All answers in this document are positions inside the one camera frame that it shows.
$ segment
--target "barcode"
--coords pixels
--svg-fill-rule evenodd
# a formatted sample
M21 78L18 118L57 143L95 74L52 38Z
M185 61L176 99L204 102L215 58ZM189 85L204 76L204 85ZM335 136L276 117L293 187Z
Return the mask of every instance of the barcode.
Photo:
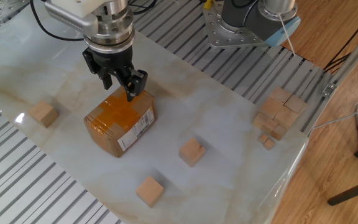
M144 116L144 121L146 122L146 124L149 123L149 115L148 115L148 113L146 113L146 116Z
M144 127L144 129L142 129L142 130L140 131L140 133L137 134L136 138L139 138L139 136L143 134L143 132L149 127L149 125L150 125L150 124L147 124L146 127Z

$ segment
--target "cardboard box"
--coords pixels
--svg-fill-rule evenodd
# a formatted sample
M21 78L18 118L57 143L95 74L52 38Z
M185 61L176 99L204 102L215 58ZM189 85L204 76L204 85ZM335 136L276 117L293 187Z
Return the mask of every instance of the cardboard box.
M131 102L121 86L84 118L93 141L115 157L122 156L155 122L155 100L143 91Z

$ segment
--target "metal grating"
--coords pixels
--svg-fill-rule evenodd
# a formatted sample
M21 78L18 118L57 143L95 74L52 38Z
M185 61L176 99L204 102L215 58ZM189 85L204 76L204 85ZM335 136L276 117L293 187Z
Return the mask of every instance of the metal grating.
M120 223L0 115L0 223Z

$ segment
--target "stack of wooden blocks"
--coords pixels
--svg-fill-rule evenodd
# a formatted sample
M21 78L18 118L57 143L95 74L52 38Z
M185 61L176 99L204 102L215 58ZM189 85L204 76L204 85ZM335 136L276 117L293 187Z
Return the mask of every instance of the stack of wooden blocks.
M252 124L279 141L306 107L307 104L299 97L277 87L260 107ZM265 134L259 141L267 149L274 146Z

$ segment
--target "wooden floor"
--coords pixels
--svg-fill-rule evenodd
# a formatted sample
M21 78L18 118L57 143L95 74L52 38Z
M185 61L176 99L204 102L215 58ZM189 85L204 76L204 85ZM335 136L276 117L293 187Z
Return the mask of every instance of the wooden floor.
M358 28L358 0L296 0L301 25L291 36L298 55L324 68ZM358 45L358 34L340 56Z
M318 124L353 113L357 104L358 66L337 89ZM358 184L358 159L353 156L357 149L355 118L316 129L272 223L358 223L358 197L334 207L326 202Z

